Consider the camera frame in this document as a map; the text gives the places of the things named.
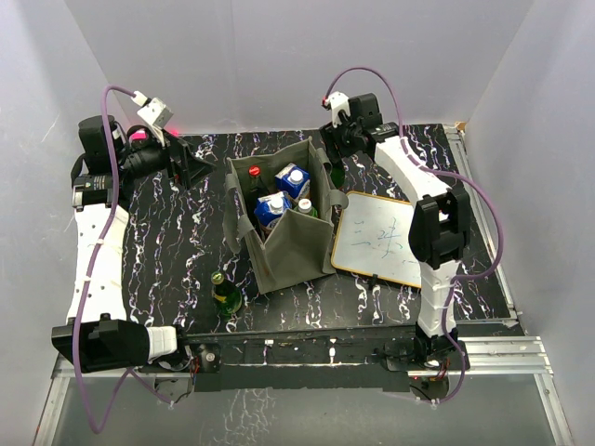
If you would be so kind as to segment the dark cola bottle red label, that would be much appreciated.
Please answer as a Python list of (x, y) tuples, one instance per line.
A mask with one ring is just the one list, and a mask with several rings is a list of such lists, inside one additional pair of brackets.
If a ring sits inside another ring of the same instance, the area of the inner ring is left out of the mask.
[(248, 175), (250, 179), (250, 188), (247, 195), (247, 204), (250, 209), (255, 210), (258, 206), (258, 199), (268, 196), (270, 191), (263, 180), (261, 168), (258, 165), (251, 165), (248, 168)]

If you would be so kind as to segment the Fontana pineapple juice carton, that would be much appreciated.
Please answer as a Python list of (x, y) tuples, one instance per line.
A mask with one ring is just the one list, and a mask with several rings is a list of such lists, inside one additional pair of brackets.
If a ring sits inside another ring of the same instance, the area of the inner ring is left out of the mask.
[(301, 199), (310, 198), (310, 174), (290, 163), (274, 176), (275, 186), (289, 197), (293, 204), (298, 204)]

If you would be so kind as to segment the blue red juice carton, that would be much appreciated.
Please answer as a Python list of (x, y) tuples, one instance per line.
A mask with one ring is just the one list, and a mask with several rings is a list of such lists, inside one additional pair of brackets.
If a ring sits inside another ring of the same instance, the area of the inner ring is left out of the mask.
[(258, 198), (255, 216), (264, 237), (271, 234), (284, 212), (290, 208), (291, 202), (283, 191)]

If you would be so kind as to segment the grey-green canvas bag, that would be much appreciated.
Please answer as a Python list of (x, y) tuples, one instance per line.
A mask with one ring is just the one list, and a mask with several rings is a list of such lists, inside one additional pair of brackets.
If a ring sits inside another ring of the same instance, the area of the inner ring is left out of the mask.
[[(285, 212), (271, 234), (261, 239), (253, 226), (245, 198), (250, 192), (248, 168), (262, 169), (267, 187), (274, 175), (293, 163), (313, 175), (311, 199), (318, 217), (297, 210)], [(334, 224), (333, 209), (349, 206), (347, 195), (337, 190), (329, 176), (331, 164), (323, 149), (308, 138), (273, 154), (228, 158), (225, 176), (223, 233), (227, 245), (238, 254), (247, 248), (258, 290), (262, 294), (318, 279), (335, 272), (331, 263)]]

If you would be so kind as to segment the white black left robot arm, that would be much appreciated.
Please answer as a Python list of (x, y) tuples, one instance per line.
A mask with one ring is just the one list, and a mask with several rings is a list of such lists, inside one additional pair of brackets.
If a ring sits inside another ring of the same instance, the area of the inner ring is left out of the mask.
[(126, 316), (123, 249), (137, 180), (166, 172), (172, 186), (188, 190), (215, 166), (169, 132), (158, 140), (144, 125), (124, 132), (114, 117), (92, 116), (78, 125), (84, 152), (73, 165), (73, 215), (77, 263), (66, 322), (51, 332), (53, 347), (82, 373), (142, 367), (157, 362), (186, 368), (192, 348), (178, 326), (146, 327)]

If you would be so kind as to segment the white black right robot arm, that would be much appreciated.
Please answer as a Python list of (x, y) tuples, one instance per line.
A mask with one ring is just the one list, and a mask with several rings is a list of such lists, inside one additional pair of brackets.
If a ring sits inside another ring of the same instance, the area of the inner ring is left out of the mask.
[(320, 133), (334, 186), (345, 182), (345, 159), (361, 152), (390, 174), (413, 208), (408, 243), (420, 266), (421, 307), (412, 351), (399, 359), (436, 368), (458, 346), (449, 293), (469, 245), (470, 197), (426, 169), (402, 126), (384, 122), (374, 94), (334, 92), (322, 105), (331, 113)]

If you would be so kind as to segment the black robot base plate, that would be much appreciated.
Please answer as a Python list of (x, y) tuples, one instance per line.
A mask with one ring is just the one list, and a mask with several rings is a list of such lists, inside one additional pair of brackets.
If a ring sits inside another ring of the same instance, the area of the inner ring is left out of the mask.
[(425, 341), (412, 325), (189, 334), (146, 372), (186, 374), (196, 392), (243, 388), (379, 388), (406, 392), (418, 377), (467, 371), (464, 342)]

